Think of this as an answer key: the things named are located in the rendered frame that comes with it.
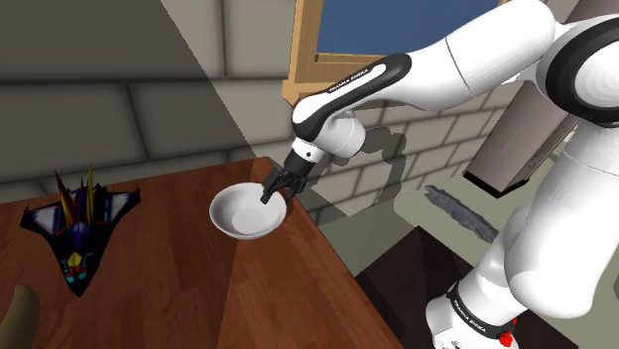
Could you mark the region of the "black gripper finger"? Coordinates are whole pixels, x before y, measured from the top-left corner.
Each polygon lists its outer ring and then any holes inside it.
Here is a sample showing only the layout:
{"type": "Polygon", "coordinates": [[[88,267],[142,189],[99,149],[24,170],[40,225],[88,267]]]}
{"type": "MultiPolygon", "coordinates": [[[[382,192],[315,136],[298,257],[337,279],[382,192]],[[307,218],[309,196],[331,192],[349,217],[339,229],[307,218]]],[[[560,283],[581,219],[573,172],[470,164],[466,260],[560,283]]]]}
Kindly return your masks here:
{"type": "Polygon", "coordinates": [[[286,199],[292,199],[299,193],[301,193],[307,186],[308,181],[306,179],[293,180],[286,193],[286,199]]]}
{"type": "Polygon", "coordinates": [[[271,170],[266,178],[263,180],[263,193],[260,201],[263,204],[267,204],[271,199],[274,192],[276,192],[282,185],[282,179],[284,175],[279,170],[271,170]]]}

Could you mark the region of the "white bowl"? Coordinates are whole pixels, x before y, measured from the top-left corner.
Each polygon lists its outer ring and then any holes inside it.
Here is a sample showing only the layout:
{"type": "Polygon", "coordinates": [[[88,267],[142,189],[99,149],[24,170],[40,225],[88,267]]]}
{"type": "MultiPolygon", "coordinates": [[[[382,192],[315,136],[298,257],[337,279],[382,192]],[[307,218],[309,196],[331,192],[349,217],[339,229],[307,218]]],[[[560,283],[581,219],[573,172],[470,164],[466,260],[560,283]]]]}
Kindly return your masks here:
{"type": "Polygon", "coordinates": [[[263,189],[258,182],[241,182],[221,190],[209,206],[212,223],[226,235],[239,240],[268,235],[285,220],[287,204],[278,192],[263,203],[263,189]]]}

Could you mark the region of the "wooden table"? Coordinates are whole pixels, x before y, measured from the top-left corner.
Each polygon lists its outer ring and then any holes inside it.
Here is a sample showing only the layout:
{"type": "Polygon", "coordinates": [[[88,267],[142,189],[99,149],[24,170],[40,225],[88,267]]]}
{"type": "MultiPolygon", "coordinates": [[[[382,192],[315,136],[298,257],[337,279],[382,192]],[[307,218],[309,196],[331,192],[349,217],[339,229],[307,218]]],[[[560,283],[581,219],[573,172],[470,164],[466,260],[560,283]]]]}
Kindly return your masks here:
{"type": "Polygon", "coordinates": [[[33,349],[402,349],[297,201],[277,230],[240,241],[208,214],[225,187],[259,181],[265,158],[119,184],[122,218],[75,296],[25,201],[0,204],[0,316],[17,284],[40,298],[33,349]]]}

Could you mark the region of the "wooden framed window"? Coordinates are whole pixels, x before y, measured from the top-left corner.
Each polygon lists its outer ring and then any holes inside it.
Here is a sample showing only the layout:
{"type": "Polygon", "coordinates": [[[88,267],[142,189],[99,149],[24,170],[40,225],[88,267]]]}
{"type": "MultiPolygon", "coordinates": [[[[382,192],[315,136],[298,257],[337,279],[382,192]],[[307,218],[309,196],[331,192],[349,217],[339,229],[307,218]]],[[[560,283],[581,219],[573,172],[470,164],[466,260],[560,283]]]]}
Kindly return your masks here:
{"type": "Polygon", "coordinates": [[[422,49],[509,0],[296,0],[290,104],[392,53],[422,49]]]}

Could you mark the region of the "dark robot stand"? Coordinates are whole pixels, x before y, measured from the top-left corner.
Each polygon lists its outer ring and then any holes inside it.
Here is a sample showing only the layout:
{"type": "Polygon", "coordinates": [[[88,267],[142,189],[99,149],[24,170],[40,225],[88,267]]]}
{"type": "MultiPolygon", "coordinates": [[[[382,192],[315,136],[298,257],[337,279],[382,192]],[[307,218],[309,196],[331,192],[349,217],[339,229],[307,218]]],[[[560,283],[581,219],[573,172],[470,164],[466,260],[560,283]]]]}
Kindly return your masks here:
{"type": "MultiPolygon", "coordinates": [[[[428,302],[472,270],[470,264],[418,226],[355,277],[404,349],[434,349],[428,302]]],[[[527,310],[486,331],[500,349],[579,349],[527,310]]]]}

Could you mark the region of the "dark blue toy jet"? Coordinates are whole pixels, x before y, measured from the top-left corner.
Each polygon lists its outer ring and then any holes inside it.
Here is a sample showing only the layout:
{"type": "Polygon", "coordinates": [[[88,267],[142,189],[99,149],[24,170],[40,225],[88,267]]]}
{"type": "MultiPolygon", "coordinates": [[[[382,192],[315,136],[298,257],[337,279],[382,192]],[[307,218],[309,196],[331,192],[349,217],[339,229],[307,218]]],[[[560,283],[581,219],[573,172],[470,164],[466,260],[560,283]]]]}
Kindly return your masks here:
{"type": "Polygon", "coordinates": [[[139,188],[114,192],[93,182],[92,173],[75,190],[56,178],[60,199],[23,212],[20,226],[51,247],[62,278],[77,297],[94,278],[115,227],[141,202],[139,188]]]}

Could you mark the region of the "tan rounded object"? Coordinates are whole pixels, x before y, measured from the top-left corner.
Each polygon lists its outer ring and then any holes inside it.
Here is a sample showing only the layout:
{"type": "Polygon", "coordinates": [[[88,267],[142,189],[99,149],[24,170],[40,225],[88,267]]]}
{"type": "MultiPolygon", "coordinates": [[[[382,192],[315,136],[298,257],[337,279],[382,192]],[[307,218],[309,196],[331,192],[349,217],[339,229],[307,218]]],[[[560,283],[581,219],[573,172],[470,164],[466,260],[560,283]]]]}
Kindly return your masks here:
{"type": "Polygon", "coordinates": [[[17,284],[0,322],[0,349],[32,349],[40,320],[40,298],[29,286],[17,284]]]}

